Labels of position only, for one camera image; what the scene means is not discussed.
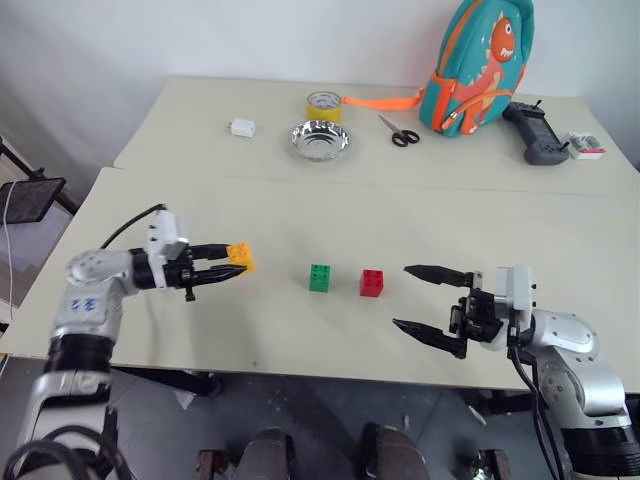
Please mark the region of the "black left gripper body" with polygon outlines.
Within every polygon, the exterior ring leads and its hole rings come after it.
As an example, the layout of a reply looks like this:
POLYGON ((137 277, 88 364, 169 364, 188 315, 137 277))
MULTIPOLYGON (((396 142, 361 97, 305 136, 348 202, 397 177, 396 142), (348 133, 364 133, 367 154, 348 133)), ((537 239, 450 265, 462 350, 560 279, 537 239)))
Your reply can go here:
POLYGON ((185 291, 185 301, 193 302, 196 297, 193 291, 194 263, 191 247, 185 247, 174 259, 165 264, 166 285, 177 290, 185 291))

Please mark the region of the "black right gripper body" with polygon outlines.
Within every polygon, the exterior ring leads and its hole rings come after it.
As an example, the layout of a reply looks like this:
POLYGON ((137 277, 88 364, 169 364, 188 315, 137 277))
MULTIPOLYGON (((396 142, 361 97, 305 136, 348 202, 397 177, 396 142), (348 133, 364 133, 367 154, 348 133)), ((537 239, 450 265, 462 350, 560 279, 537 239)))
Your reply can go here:
POLYGON ((493 341, 503 322, 496 316, 494 295, 482 289, 482 274, 455 271, 450 280, 453 286, 468 287, 469 293, 451 307, 449 332, 460 339, 493 341))

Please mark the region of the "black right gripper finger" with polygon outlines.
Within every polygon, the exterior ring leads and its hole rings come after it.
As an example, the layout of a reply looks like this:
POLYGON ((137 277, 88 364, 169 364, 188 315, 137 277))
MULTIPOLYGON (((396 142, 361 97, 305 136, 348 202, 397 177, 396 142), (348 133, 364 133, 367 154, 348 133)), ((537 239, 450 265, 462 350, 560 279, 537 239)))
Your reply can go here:
POLYGON ((460 272, 437 265, 409 265, 404 267, 404 271, 422 281, 435 285, 473 286, 472 272, 460 272))
POLYGON ((458 359, 466 358, 466 339, 447 336, 441 329, 418 322, 400 319, 393 319, 392 322, 402 332, 418 340, 422 344, 438 350, 446 351, 458 359))

